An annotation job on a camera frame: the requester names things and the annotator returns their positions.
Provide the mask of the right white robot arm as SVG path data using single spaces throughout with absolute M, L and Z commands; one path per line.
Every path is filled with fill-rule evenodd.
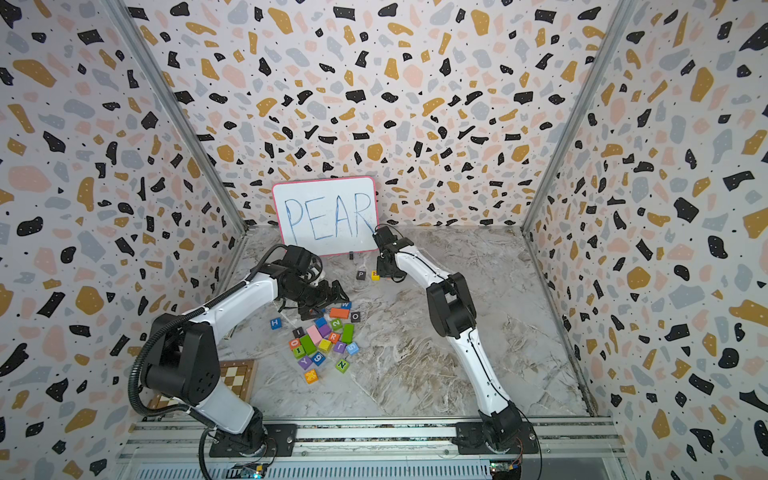
M 377 274 L 395 282 L 411 278 L 425 290 L 430 322 L 454 349 L 473 387 L 481 437 L 459 439 L 457 444 L 470 448 L 484 445 L 498 453 L 521 448 L 517 435 L 523 427 L 523 416 L 485 353 L 477 328 L 477 311 L 464 275 L 435 264 L 392 226 L 376 226 L 373 239 L 379 251 Z

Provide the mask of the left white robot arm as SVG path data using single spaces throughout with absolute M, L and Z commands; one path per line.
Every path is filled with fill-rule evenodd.
M 275 301 L 290 303 L 308 316 L 348 300 L 339 281 L 324 279 L 318 255 L 304 247 L 275 244 L 242 280 L 214 299 L 153 320 L 129 373 L 129 403 L 146 418 L 173 412 L 190 415 L 227 453 L 262 453 L 269 443 L 263 414 L 222 380 L 220 343 Z

